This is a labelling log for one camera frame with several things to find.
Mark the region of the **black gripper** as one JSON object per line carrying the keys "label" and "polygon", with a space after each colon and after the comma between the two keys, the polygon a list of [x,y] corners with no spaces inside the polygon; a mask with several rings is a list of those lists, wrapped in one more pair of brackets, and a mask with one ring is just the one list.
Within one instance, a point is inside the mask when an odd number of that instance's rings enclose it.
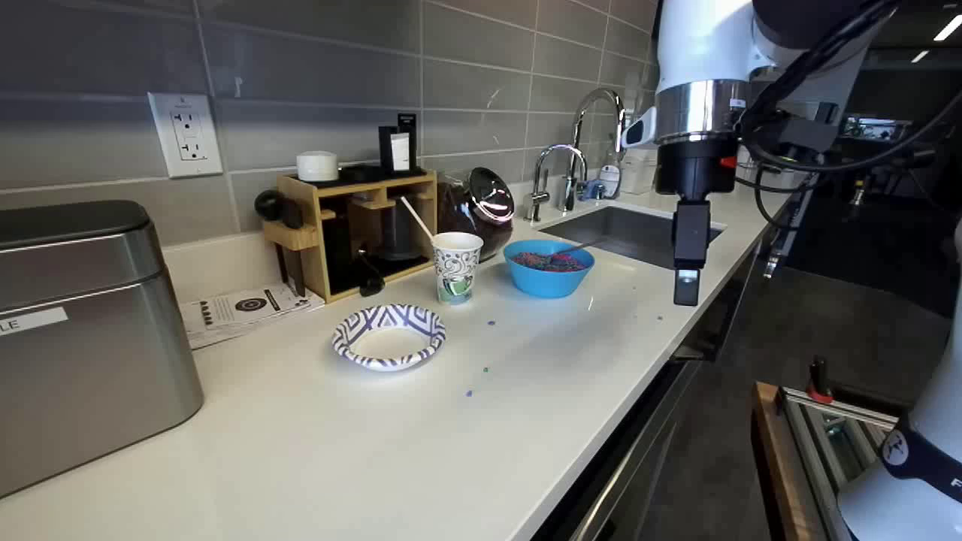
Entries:
{"label": "black gripper", "polygon": [[737,143],[724,137],[676,140],[660,149],[657,189],[681,195],[673,214],[673,304],[695,306],[709,247],[709,193],[731,193]]}

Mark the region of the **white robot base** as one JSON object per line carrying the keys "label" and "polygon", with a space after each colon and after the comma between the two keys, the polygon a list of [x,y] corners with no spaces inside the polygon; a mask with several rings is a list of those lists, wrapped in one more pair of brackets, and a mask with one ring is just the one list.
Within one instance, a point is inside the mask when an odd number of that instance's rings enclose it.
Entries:
{"label": "white robot base", "polygon": [[[962,266],[962,223],[953,256]],[[962,541],[962,273],[938,370],[879,464],[840,492],[840,512],[854,541]]]}

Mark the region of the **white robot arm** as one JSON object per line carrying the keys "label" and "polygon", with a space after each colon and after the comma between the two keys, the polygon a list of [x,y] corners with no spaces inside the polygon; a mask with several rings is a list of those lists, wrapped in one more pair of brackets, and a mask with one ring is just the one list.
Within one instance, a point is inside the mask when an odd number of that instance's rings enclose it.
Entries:
{"label": "white robot arm", "polygon": [[661,0],[660,83],[622,148],[657,148],[657,189],[676,195],[673,304],[695,306],[709,250],[709,195],[740,153],[821,163],[890,0]]}

